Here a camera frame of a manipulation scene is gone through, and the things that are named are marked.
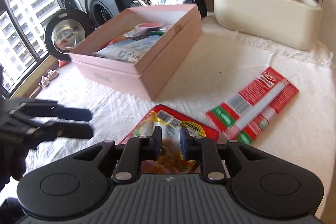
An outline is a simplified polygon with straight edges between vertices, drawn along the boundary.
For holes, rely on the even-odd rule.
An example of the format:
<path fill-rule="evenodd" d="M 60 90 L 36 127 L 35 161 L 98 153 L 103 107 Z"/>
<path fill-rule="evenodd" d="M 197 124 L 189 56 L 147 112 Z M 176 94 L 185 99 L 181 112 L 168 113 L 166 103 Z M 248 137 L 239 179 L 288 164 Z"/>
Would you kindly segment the dark red yellow snack pouch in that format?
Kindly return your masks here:
<path fill-rule="evenodd" d="M 191 136 L 202 136 L 217 141 L 219 132 L 185 114 L 165 105 L 156 105 L 142 118 L 135 128 L 120 141 L 125 144 L 130 138 L 151 136 L 155 127 L 162 130 L 162 144 L 158 160 L 141 164 L 142 173 L 193 173 L 199 163 L 183 159 L 180 145 L 180 129 L 186 127 Z"/>

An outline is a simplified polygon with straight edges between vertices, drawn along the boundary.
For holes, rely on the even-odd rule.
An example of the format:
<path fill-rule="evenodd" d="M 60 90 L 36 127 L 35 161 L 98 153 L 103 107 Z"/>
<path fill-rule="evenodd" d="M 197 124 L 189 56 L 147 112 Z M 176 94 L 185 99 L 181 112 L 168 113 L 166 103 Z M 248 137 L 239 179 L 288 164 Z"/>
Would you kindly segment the red green sausage packet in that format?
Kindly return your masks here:
<path fill-rule="evenodd" d="M 251 144 L 297 95 L 298 89 L 268 67 L 258 78 L 208 112 L 226 140 Z"/>

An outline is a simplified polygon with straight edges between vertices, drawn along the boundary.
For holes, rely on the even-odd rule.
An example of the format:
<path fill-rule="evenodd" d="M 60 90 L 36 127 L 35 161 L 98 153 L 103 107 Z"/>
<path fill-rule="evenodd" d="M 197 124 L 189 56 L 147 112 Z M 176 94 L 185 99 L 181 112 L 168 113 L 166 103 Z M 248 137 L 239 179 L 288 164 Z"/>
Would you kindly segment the blue seaweed snack packet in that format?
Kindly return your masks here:
<path fill-rule="evenodd" d="M 145 36 L 140 40 L 126 39 L 108 45 L 98 52 L 92 53 L 92 56 L 135 64 L 160 38 L 160 36 L 154 35 Z"/>

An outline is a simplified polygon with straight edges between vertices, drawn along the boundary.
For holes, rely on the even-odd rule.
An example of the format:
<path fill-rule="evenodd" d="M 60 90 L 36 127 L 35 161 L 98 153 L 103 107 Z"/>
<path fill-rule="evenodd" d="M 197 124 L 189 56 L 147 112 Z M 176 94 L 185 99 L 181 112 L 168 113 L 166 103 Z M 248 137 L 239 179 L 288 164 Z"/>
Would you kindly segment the red round jelly cup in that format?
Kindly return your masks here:
<path fill-rule="evenodd" d="M 158 22 L 146 22 L 136 25 L 131 31 L 123 34 L 126 38 L 133 38 L 136 36 L 141 36 L 148 31 L 157 30 L 163 26 L 163 23 Z"/>

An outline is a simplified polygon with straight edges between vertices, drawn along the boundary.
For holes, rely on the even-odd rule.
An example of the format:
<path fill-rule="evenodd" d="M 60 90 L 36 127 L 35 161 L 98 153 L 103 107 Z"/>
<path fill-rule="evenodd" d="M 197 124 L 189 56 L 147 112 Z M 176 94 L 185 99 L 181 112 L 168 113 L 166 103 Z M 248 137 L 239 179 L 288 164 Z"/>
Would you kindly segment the green edged nut bar packet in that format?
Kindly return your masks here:
<path fill-rule="evenodd" d="M 152 30 L 149 32 L 149 34 L 151 36 L 157 35 L 157 36 L 163 36 L 164 34 L 166 34 L 168 32 L 168 30 Z"/>

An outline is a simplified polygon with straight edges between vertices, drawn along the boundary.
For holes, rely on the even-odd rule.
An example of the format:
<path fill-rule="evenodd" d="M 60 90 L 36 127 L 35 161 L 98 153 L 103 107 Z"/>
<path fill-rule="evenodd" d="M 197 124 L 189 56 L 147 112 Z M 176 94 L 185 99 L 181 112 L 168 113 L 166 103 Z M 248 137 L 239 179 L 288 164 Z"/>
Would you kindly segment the white textured tablecloth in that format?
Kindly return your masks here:
<path fill-rule="evenodd" d="M 332 53 L 320 42 L 312 50 L 299 51 L 230 31 L 219 26 L 214 16 L 204 18 L 202 27 L 202 36 L 154 102 L 94 82 L 74 64 L 60 68 L 59 76 L 38 97 L 89 109 L 94 137 L 43 143 L 29 153 L 27 169 L 37 169 L 105 139 L 121 141 L 154 104 L 209 124 L 208 110 L 271 67 L 288 79 L 298 94 L 253 145 L 312 171 L 329 193 L 335 165 Z"/>

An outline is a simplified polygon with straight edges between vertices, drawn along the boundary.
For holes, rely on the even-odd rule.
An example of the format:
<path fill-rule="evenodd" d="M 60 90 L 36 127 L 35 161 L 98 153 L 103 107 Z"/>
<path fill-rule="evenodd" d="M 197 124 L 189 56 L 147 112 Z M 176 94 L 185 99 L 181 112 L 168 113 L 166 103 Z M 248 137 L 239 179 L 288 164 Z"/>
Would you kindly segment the pink cardboard box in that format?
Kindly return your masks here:
<path fill-rule="evenodd" d="M 201 34 L 196 4 L 128 8 L 83 40 L 70 58 L 85 77 L 153 101 Z"/>

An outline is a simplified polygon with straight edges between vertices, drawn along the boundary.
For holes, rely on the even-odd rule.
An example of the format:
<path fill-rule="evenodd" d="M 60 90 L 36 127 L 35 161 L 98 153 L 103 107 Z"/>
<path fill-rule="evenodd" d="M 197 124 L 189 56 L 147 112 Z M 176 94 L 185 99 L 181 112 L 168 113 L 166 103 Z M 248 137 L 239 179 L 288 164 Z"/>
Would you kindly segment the grey washing machine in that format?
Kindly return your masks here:
<path fill-rule="evenodd" d="M 78 1 L 78 8 L 68 6 L 57 11 L 45 26 L 45 46 L 60 61 L 70 61 L 73 49 L 122 10 L 121 0 Z"/>

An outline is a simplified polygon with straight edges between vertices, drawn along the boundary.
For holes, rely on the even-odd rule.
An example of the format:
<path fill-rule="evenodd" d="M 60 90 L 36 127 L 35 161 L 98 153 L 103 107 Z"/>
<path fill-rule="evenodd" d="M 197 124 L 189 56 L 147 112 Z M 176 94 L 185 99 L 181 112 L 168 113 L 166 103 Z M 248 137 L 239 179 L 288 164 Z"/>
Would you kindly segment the cream tissue box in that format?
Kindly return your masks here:
<path fill-rule="evenodd" d="M 309 50 L 318 40 L 322 7 L 315 0 L 214 0 L 224 28 Z"/>

